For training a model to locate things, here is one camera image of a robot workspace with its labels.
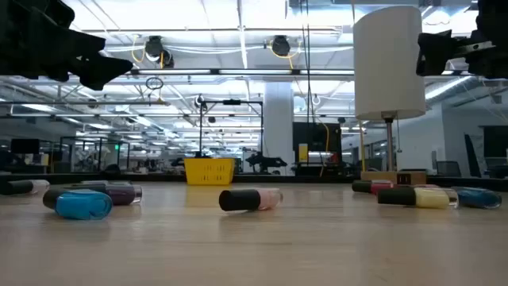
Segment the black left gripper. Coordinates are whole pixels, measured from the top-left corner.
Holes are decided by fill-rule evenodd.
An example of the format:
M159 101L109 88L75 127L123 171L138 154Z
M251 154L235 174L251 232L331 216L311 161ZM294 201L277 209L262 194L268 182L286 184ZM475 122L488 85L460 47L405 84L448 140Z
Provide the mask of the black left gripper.
M101 91L133 68L129 60L85 56L103 50L106 40L69 29L74 19L62 0L0 0L0 75L65 82L72 73Z

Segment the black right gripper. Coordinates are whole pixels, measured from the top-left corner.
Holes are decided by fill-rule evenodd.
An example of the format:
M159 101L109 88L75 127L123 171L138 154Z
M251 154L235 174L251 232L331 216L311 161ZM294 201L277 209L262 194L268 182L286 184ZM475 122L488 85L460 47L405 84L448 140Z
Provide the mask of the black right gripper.
M452 30L420 33L416 74L441 75L448 60L463 57L468 72L508 79L508 0L478 0L476 29L456 42Z

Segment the purple nail polish bottle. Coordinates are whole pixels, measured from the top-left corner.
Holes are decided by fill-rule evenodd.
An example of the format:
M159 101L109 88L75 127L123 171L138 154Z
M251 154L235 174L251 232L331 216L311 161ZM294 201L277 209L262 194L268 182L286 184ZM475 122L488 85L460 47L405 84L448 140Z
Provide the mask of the purple nail polish bottle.
M139 203L142 200L143 188L132 184L75 184L68 187L70 190L92 190L108 195L114 206L127 206Z

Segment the red nail polish bottle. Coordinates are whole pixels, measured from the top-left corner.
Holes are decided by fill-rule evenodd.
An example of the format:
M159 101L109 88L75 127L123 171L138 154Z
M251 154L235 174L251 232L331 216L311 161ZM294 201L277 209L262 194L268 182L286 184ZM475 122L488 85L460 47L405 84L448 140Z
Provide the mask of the red nail polish bottle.
M379 190L393 188L394 184L389 180L355 180L352 183L354 192L377 195Z

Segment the yellow nail polish bottle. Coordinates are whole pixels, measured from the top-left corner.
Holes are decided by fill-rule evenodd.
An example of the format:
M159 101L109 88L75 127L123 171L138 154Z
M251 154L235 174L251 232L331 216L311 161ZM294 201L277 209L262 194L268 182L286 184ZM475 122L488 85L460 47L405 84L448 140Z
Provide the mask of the yellow nail polish bottle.
M456 207L459 197L452 189L405 186L380 189L377 192L377 201L379 204L386 205L447 209Z

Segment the dark blue nail polish bottle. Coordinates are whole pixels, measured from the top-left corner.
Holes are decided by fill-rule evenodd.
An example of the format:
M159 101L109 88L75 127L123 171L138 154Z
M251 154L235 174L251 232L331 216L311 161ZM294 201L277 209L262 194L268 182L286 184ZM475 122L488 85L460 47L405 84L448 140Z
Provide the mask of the dark blue nail polish bottle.
M502 205L502 197L494 191L477 187L453 187L459 207L496 209Z

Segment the pink nail polish bottle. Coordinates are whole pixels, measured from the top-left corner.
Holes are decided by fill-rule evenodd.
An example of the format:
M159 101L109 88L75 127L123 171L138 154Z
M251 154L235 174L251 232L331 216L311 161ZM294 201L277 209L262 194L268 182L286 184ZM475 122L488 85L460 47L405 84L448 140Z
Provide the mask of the pink nail polish bottle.
M251 188L224 190L218 198L223 211L264 211L277 207L283 201L278 188Z

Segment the clear nail polish bottle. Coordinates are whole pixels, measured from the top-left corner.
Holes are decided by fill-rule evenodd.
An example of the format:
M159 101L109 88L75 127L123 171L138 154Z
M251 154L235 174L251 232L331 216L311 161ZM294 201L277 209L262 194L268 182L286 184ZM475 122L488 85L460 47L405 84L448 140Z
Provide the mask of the clear nail polish bottle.
M47 180L15 180L0 184L0 195L33 195L49 188Z

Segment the white lamp with wooden base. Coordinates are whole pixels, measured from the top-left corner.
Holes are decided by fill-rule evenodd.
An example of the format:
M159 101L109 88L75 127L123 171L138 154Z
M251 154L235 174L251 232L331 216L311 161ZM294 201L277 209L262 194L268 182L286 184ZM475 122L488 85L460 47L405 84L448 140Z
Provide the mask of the white lamp with wooden base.
M364 15L353 26L355 117L381 121L387 130L386 172L362 167L362 180L397 181L392 123L425 114L424 79L416 74L421 12L414 6L390 6Z

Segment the black desk monitor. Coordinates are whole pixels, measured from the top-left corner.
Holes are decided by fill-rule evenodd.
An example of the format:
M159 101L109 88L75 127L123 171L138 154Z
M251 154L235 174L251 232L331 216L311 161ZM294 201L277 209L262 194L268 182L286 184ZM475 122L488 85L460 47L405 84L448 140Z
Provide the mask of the black desk monitor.
M40 140L33 138L13 138L10 151L15 154L37 154L40 152Z

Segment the black cabinet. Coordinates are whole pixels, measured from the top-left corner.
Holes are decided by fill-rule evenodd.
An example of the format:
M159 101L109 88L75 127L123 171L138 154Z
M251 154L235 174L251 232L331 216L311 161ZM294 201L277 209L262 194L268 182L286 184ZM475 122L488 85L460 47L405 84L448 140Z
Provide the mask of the black cabinet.
M307 144L310 152L338 153L341 147L342 130L340 123L294 122L294 160L299 160L299 146Z

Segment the long ceiling light bar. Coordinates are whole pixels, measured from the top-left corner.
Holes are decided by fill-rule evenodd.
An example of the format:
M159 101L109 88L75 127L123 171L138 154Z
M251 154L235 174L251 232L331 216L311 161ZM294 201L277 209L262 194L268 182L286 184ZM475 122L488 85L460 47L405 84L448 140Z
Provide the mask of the long ceiling light bar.
M129 75L354 75L353 70L316 69L133 69Z

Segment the white building column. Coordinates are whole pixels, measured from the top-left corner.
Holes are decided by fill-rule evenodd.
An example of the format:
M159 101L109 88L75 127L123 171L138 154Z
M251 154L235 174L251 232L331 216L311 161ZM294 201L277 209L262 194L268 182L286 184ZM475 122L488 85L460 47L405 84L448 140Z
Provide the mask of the white building column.
M269 168L281 176L292 176L294 92L290 82L269 82L264 92L263 152L266 157L279 157L286 167Z

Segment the black metal rig frame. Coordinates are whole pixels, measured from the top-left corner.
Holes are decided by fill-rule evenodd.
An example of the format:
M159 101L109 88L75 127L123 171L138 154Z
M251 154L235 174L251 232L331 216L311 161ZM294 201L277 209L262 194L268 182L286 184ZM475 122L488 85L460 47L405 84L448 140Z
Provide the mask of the black metal rig frame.
M208 111L211 111L217 104L224 106L239 106L246 104L260 117L260 151L263 151L264 147L264 103L261 101L250 101L240 99L224 99L224 100L202 100L199 105L199 143L198 143L198 154L203 155L202 151L202 135L203 135L203 118L204 118L204 107L203 105L210 104Z

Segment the black aluminium table frame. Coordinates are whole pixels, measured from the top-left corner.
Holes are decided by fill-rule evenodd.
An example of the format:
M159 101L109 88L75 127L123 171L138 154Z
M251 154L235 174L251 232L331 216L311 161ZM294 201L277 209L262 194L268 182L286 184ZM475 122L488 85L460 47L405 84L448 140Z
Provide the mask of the black aluminium table frame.
M11 180L47 180L52 184L78 183L82 180L123 180L140 182L185 182L186 177L181 175L168 174L121 174L118 176L105 176L101 173L66 173L66 174L0 174L0 182ZM350 184L354 181L350 177L318 177L318 176L255 176L255 175L234 175L234 183L274 183L274 184ZM481 179L481 178L460 178L445 176L428 176L428 184L435 184L441 187L481 187L508 193L508 179Z

